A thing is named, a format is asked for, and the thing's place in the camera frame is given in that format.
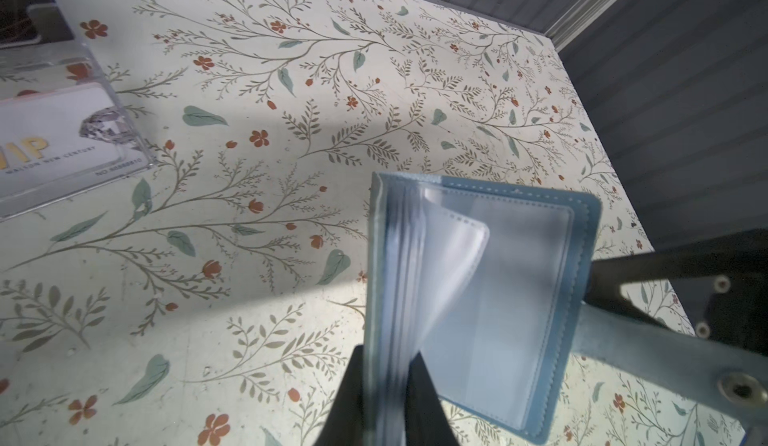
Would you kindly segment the blue leather card wallet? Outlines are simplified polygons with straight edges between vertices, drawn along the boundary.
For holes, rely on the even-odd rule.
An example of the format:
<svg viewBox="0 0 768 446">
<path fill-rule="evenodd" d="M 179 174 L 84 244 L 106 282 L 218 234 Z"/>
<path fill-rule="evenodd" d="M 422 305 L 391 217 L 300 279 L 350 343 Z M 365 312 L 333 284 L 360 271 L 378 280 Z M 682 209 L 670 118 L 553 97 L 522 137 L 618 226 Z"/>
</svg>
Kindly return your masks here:
<svg viewBox="0 0 768 446">
<path fill-rule="evenodd" d="M 536 444 L 578 352 L 738 420 L 767 441 L 767 354 L 700 339 L 697 280 L 621 287 L 654 326 L 585 303 L 601 215 L 588 193 L 376 172 L 363 441 L 405 441 L 420 353 L 438 395 Z"/>
</svg>

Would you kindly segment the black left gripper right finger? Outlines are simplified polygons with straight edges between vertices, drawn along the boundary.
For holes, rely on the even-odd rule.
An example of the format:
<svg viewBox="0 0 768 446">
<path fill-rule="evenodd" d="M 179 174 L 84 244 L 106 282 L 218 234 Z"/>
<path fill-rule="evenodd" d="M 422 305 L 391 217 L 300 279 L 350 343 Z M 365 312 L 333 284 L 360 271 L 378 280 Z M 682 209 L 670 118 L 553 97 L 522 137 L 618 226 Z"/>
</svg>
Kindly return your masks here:
<svg viewBox="0 0 768 446">
<path fill-rule="evenodd" d="M 406 389 L 407 446 L 458 446 L 420 353 L 411 361 Z"/>
</svg>

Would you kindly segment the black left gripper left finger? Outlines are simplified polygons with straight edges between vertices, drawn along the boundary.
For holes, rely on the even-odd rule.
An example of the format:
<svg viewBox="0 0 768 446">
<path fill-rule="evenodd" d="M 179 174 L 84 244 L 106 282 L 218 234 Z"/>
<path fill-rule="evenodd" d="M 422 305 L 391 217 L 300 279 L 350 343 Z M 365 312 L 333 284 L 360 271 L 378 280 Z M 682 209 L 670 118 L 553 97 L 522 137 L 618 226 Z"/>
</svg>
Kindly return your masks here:
<svg viewBox="0 0 768 446">
<path fill-rule="evenodd" d="M 363 346 L 354 348 L 316 446 L 363 444 Z"/>
</svg>

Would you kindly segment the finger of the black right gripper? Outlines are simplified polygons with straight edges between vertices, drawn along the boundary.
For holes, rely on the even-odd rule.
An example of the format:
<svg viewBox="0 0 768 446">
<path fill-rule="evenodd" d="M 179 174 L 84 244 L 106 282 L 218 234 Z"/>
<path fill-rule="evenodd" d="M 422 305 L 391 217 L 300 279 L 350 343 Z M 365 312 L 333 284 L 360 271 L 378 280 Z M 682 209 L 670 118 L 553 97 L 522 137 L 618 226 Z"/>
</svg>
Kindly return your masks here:
<svg viewBox="0 0 768 446">
<path fill-rule="evenodd" d="M 752 229 L 668 250 L 592 263 L 585 303 L 660 326 L 621 294 L 625 284 L 691 279 L 707 295 L 700 339 L 767 354 L 767 230 Z"/>
</svg>

